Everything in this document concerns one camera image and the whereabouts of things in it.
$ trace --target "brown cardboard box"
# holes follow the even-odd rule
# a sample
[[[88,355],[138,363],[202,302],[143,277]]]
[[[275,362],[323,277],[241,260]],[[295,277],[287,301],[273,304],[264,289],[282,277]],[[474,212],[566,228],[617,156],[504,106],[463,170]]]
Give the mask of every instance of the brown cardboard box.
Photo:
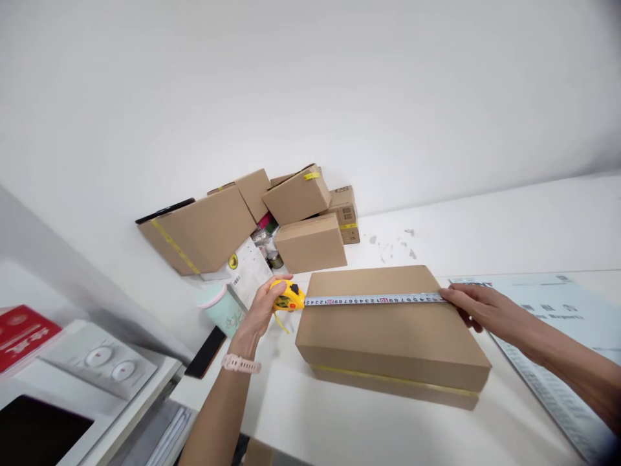
[[[156,220],[201,273],[220,269],[257,227],[236,186]],[[152,221],[142,223],[138,229],[180,275],[195,273]]]
[[[343,188],[330,191],[330,194],[332,195],[330,207],[321,214],[336,213],[338,224],[341,228],[343,244],[359,243],[360,233],[358,233],[358,212],[356,211],[356,202],[354,200],[354,188],[344,186]]]
[[[263,195],[263,202],[280,225],[319,214],[328,208],[330,199],[330,191],[315,164],[308,165]]]
[[[423,265],[314,273],[307,296],[434,293]],[[491,365],[451,304],[306,307],[296,345],[317,378],[473,409]]]
[[[272,187],[275,187],[277,184],[281,184],[284,180],[291,178],[293,175],[295,175],[295,173],[290,173],[281,177],[270,178],[270,184]]]
[[[343,244],[356,244],[360,242],[360,233],[358,231],[358,227],[350,227],[345,226],[339,227],[341,229],[341,238],[343,239]]]
[[[276,248],[289,273],[347,265],[336,214],[280,227],[276,234]]]
[[[262,196],[267,193],[267,190],[270,188],[270,180],[265,170],[261,168],[256,172],[236,179],[232,183],[211,190],[207,195],[215,194],[231,186],[236,186],[239,189],[241,197],[244,198],[244,202],[254,218],[254,223],[259,223],[263,216],[267,214],[267,206],[264,204]]]

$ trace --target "pink watch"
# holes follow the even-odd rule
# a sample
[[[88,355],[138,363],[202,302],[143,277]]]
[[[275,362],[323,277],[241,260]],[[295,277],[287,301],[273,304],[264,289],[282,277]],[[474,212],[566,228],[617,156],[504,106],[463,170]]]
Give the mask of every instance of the pink watch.
[[[260,362],[249,361],[237,355],[224,356],[222,367],[234,372],[259,373],[261,371]]]

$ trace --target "hand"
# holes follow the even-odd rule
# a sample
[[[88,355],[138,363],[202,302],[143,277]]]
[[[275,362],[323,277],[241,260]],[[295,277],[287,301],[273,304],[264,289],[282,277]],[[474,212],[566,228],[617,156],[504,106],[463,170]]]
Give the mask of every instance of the hand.
[[[272,289],[270,286],[276,280],[291,280],[292,278],[293,275],[273,276],[257,290],[250,309],[233,336],[229,353],[246,359],[252,356],[259,338],[265,335],[267,331],[267,326],[272,318],[274,301],[287,288],[286,283],[279,283]]]
[[[461,318],[478,333],[483,328],[507,343],[528,351],[540,341],[547,325],[493,288],[453,283],[440,295],[455,305]]]

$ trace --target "yellow sticker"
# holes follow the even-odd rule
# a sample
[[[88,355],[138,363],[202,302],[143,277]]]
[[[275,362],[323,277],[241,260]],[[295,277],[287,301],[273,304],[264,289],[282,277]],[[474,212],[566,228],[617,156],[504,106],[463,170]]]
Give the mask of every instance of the yellow sticker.
[[[231,270],[235,270],[239,265],[239,261],[237,260],[237,254],[233,253],[233,255],[228,259],[228,266]]]
[[[197,275],[200,275],[201,271],[198,270],[198,268],[196,267],[196,265],[192,263],[190,258],[185,255],[185,253],[181,250],[181,248],[177,245],[177,243],[173,241],[170,235],[166,233],[166,230],[164,230],[162,225],[160,225],[160,223],[156,219],[151,220],[151,223],[160,232],[160,235],[164,236],[164,239],[166,240],[166,242],[173,247],[173,249],[177,252],[179,257],[181,257],[185,261],[185,263],[188,264],[188,267],[192,270],[192,272],[194,272]]]

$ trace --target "white desk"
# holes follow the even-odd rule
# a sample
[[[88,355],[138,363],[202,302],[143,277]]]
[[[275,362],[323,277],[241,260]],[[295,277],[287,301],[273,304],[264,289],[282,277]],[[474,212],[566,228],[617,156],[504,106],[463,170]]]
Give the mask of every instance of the white desk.
[[[346,246],[347,268],[426,264],[442,285],[449,276],[573,272],[621,304],[621,173],[363,217],[359,225],[362,242]],[[304,289],[309,277],[295,280]],[[294,329],[299,321],[285,317]],[[490,335],[475,337],[493,368],[469,412],[317,381],[295,334],[272,320],[242,431],[315,466],[580,463]],[[227,347],[203,380],[184,377],[171,397],[200,409]]]

